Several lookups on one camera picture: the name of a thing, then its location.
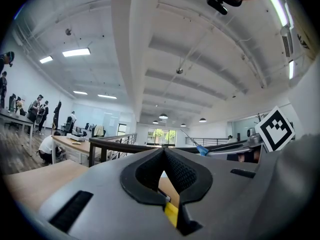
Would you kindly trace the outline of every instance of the vent slot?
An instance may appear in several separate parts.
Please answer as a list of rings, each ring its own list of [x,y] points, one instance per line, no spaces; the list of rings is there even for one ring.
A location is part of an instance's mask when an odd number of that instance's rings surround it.
[[[86,207],[94,194],[78,191],[50,220],[50,223],[62,232],[67,232]]]
[[[287,57],[290,57],[290,50],[289,50],[289,43],[288,43],[288,38],[286,36],[282,37],[283,44],[284,44],[284,49],[285,49],[285,55]]]

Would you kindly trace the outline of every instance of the security camera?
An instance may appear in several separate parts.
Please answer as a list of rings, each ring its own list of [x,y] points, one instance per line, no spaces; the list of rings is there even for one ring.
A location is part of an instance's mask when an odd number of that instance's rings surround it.
[[[227,15],[228,11],[223,6],[222,0],[206,0],[206,3],[211,6],[212,8],[216,9],[222,15]]]

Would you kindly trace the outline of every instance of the fluorescent light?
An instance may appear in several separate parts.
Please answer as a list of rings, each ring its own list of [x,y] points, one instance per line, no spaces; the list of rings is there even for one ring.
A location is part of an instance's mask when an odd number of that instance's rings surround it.
[[[50,62],[52,60],[53,60],[52,57],[48,56],[48,57],[45,57],[43,59],[40,59],[40,62],[43,64],[43,63],[46,63],[46,62]]]
[[[102,95],[102,94],[98,94],[99,97],[102,97],[102,98],[108,98],[108,99],[117,99],[117,97],[115,96],[108,96],[108,95]]]
[[[78,55],[90,55],[90,50],[88,48],[85,49],[77,49],[77,50],[67,50],[63,53],[64,57],[78,56]]]
[[[294,77],[294,70],[295,70],[295,62],[292,60],[289,62],[289,79]]]
[[[77,90],[74,90],[73,91],[75,94],[83,94],[83,95],[88,95],[88,93],[84,92],[84,91],[77,91]]]
[[[288,24],[288,20],[279,0],[270,0],[270,1],[276,10],[276,13],[279,16],[282,26],[284,27],[285,25]]]

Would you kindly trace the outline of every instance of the desk leg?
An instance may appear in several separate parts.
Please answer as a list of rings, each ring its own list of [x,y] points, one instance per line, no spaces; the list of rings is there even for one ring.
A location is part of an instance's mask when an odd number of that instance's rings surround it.
[[[52,141],[52,164],[54,165],[56,163],[56,147],[57,144],[55,141]]]
[[[22,130],[21,130],[21,136],[20,136],[21,146],[24,145],[24,138],[25,138],[25,124],[22,124]]]
[[[89,167],[95,165],[95,154],[96,154],[96,147],[90,144],[90,152],[89,152]]]
[[[30,139],[29,139],[29,156],[32,157],[32,132],[34,130],[34,126],[30,126]]]

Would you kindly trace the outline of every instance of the wooden desk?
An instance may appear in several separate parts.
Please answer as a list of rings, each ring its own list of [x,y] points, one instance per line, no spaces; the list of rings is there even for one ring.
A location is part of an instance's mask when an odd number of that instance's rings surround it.
[[[13,122],[22,125],[21,130],[21,145],[23,146],[23,135],[25,134],[25,126],[30,126],[30,137],[29,137],[29,155],[32,156],[32,132],[34,129],[34,123],[30,121],[26,116],[23,115],[16,115],[14,112],[8,112],[4,108],[0,108],[0,118],[4,119],[5,121]]]
[[[33,211],[54,192],[89,170],[72,160],[62,161],[42,168],[3,176],[13,198]],[[167,177],[161,177],[159,189],[171,197],[171,203],[179,207],[179,195]]]
[[[70,139],[66,136],[52,136],[53,140],[53,147],[52,147],[52,164],[56,162],[56,147],[57,146],[65,146],[67,148],[70,148],[75,151],[79,155],[79,161],[80,164],[82,164],[82,155],[89,156],[90,154],[90,142],[80,141],[80,145],[73,144],[74,142],[78,142],[74,139]],[[95,155],[98,155],[101,153],[101,148],[95,149]]]

